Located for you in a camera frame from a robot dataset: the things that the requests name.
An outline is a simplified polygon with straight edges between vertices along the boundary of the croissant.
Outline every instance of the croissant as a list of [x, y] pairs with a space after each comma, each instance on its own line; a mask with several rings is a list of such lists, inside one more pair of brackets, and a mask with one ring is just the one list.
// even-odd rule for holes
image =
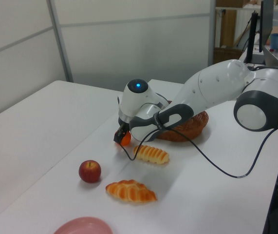
[[121, 180], [109, 184], [105, 188], [106, 192], [115, 198], [126, 202], [146, 203], [157, 201], [156, 195], [144, 184], [140, 184], [134, 179]]
[[[133, 153], [135, 154], [138, 149], [136, 146], [133, 149]], [[166, 151], [161, 149], [150, 147], [148, 145], [141, 145], [139, 152], [137, 154], [137, 158], [141, 159], [145, 162], [155, 162], [157, 164], [163, 164], [169, 162], [169, 154]]]

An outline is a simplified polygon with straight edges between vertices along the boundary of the red apple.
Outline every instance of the red apple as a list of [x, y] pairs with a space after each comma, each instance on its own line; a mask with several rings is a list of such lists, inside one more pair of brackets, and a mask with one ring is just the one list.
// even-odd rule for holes
[[101, 176], [100, 164], [93, 160], [84, 161], [79, 167], [80, 178], [87, 183], [95, 183]]

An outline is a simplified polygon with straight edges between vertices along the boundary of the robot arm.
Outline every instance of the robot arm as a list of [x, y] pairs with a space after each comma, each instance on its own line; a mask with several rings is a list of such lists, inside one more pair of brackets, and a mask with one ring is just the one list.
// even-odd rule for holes
[[239, 60], [212, 65], [193, 75], [169, 105], [145, 81], [134, 82], [134, 85], [147, 86], [138, 93], [127, 88], [129, 84], [119, 104], [120, 124], [129, 126], [132, 136], [139, 141], [153, 132], [146, 138], [152, 141], [166, 128], [235, 99], [234, 117], [243, 128], [265, 131], [278, 127], [278, 68], [250, 71]]

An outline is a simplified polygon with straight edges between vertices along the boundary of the wicker basket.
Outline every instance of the wicker basket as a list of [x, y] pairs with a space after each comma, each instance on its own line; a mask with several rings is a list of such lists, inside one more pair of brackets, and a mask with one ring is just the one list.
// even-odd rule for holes
[[[207, 112], [203, 111], [198, 115], [195, 115], [185, 123], [174, 127], [173, 129], [186, 135], [188, 138], [193, 140], [202, 133], [202, 130], [208, 123], [208, 120], [209, 120], [209, 116]], [[160, 134], [157, 138], [162, 140], [174, 141], [174, 142], [187, 141], [187, 139], [185, 139], [183, 136], [173, 131], [164, 132]]]

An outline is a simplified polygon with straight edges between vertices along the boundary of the gray wall trim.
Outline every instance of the gray wall trim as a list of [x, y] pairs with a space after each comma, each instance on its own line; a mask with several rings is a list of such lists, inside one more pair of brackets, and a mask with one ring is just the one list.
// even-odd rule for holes
[[113, 24], [113, 23], [133, 23], [133, 22], [144, 22], [144, 21], [155, 21], [155, 20], [173, 20], [173, 19], [207, 17], [207, 16], [211, 16], [211, 14], [206, 13], [206, 14], [192, 14], [192, 15], [180, 15], [180, 16], [152, 17], [152, 18], [144, 18], [144, 19], [122, 19], [122, 20], [101, 21], [101, 22], [67, 23], [67, 24], [60, 24], [60, 26], [75, 27], [75, 26], [89, 26], [89, 25]]
[[15, 42], [12, 42], [12, 43], [10, 43], [10, 44], [8, 44], [8, 45], [5, 45], [5, 46], [3, 46], [3, 47], [0, 48], [0, 52], [1, 52], [1, 51], [4, 51], [4, 50], [6, 50], [6, 49], [9, 49], [9, 48], [12, 47], [12, 46], [18, 45], [18, 44], [20, 44], [20, 43], [22, 43], [22, 42], [25, 42], [26, 40], [29, 40], [29, 39], [31, 39], [31, 38], [34, 38], [34, 37], [36, 37], [36, 36], [38, 36], [38, 35], [40, 35], [40, 34], [43, 34], [43, 33], [45, 33], [45, 32], [48, 32], [48, 31], [50, 31], [51, 29], [52, 29], [52, 26], [50, 26], [50, 27], [48, 27], [48, 28], [46, 28], [46, 29], [43, 29], [43, 30], [41, 30], [41, 31], [39, 31], [39, 32], [36, 32], [36, 33], [34, 33], [34, 34], [31, 34], [31, 35], [29, 35], [29, 36], [27, 36], [27, 37], [24, 37], [24, 38], [22, 38], [22, 39], [20, 39], [20, 40], [17, 40], [17, 41], [15, 41]]
[[51, 21], [52, 21], [53, 29], [54, 29], [55, 36], [56, 36], [57, 45], [59, 47], [59, 52], [60, 52], [60, 56], [61, 56], [61, 60], [62, 60], [62, 64], [63, 64], [63, 69], [64, 69], [64, 72], [66, 75], [66, 80], [69, 82], [74, 82], [71, 67], [70, 67], [70, 62], [69, 62], [69, 59], [68, 59], [68, 56], [66, 53], [65, 43], [64, 43], [63, 36], [62, 36], [59, 19], [57, 16], [55, 1], [47, 0], [47, 5], [49, 8]]
[[209, 21], [209, 43], [208, 43], [208, 66], [213, 64], [213, 50], [215, 48], [215, 14], [216, 1], [210, 1], [210, 21]]
[[52, 22], [53, 31], [55, 33], [56, 43], [57, 43], [57, 47], [59, 49], [59, 53], [60, 53], [61, 62], [62, 62], [62, 66], [63, 66], [66, 81], [73, 82], [73, 77], [72, 77], [72, 73], [71, 73], [69, 64], [67, 66], [68, 61], [66, 62], [66, 59], [65, 59], [65, 58], [67, 58], [65, 47], [63, 47], [64, 49], [62, 49], [62, 46], [61, 46], [60, 35], [58, 33], [58, 29], [57, 29], [57, 25], [56, 25], [57, 15], [56, 15], [56, 12], [54, 14], [54, 12], [52, 10], [52, 4], [51, 4], [50, 0], [47, 0], [47, 6], [48, 6], [51, 22]]

